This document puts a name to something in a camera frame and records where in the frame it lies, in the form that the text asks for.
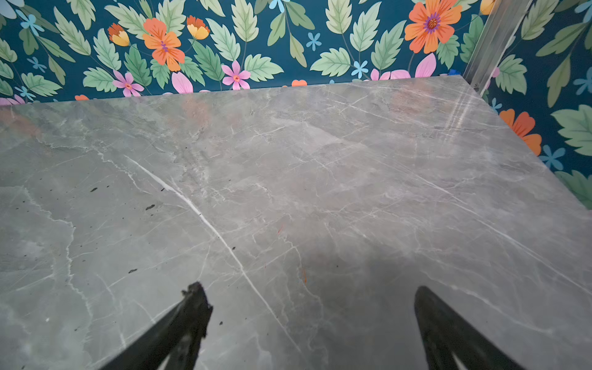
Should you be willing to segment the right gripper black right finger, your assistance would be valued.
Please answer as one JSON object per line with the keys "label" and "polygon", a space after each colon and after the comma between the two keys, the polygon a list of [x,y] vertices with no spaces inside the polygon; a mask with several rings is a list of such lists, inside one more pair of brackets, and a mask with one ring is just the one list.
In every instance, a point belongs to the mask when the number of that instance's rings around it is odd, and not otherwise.
{"label": "right gripper black right finger", "polygon": [[427,286],[417,289],[414,312],[430,369],[519,369]]}

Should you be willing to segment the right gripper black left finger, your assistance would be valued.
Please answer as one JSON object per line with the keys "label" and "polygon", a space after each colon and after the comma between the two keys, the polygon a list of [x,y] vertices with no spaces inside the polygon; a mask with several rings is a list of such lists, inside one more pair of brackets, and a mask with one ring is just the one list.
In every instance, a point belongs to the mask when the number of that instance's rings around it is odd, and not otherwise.
{"label": "right gripper black left finger", "polygon": [[183,299],[104,369],[194,369],[214,307],[194,282]]}

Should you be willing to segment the aluminium frame post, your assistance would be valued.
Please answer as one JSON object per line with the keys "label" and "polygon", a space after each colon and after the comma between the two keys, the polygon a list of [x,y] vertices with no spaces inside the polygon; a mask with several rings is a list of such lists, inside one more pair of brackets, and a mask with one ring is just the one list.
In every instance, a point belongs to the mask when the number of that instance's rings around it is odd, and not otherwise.
{"label": "aluminium frame post", "polygon": [[495,1],[465,72],[467,83],[482,96],[532,0]]}

